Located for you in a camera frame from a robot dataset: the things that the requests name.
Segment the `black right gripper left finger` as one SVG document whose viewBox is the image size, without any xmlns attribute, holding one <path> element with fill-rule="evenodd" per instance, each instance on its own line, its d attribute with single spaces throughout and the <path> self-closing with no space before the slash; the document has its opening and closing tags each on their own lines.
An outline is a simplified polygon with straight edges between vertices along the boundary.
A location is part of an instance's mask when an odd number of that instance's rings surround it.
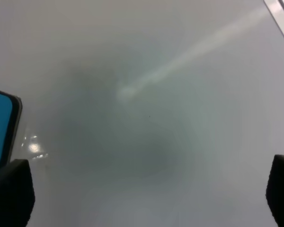
<svg viewBox="0 0 284 227">
<path fill-rule="evenodd" d="M 0 169 L 0 227 L 27 226 L 35 203 L 29 161 L 15 159 Z"/>
</svg>

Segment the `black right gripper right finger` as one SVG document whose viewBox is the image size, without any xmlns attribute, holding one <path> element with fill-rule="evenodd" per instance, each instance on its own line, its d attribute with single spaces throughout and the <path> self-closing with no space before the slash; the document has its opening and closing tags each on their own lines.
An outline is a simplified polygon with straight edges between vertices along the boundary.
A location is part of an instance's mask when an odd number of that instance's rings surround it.
<svg viewBox="0 0 284 227">
<path fill-rule="evenodd" d="M 266 188 L 266 200 L 279 227 L 284 227 L 284 155 L 275 155 Z"/>
</svg>

